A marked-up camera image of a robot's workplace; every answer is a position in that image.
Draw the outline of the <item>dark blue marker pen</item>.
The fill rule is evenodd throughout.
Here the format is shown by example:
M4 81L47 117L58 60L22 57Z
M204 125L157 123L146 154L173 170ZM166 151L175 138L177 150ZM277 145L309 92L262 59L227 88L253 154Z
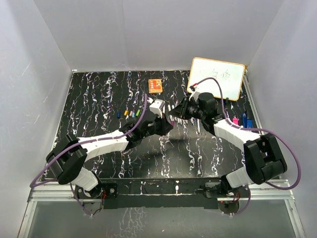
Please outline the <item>dark blue marker pen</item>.
M200 120L197 119L197 130L198 130L198 134L200 134Z

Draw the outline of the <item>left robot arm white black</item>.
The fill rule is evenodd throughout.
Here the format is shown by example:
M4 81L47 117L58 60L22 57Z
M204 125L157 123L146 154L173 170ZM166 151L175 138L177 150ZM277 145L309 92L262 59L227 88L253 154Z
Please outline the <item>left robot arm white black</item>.
M112 133L89 138L77 138L73 134L67 135L47 155L47 163L50 163L66 148L79 142L83 142L83 144L62 154L50 166L58 183L61 185L74 184L84 189L90 197L96 198L102 193L102 182L95 172L84 168L85 162L103 154L132 149L148 136L167 135L173 129L171 120L166 116L162 118L144 117L136 128L133 128L136 124L136 121L129 121Z

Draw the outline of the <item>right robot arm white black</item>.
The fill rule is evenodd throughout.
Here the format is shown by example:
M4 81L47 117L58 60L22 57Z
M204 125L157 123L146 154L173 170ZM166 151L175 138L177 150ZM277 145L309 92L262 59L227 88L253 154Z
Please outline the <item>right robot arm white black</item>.
M239 187L262 184L287 171L287 165L274 135L260 135L230 125L218 113L211 93L201 93L196 99L184 98L170 115L184 120L199 119L204 129L239 148L245 165L221 177L220 184L207 187L209 191L231 197Z

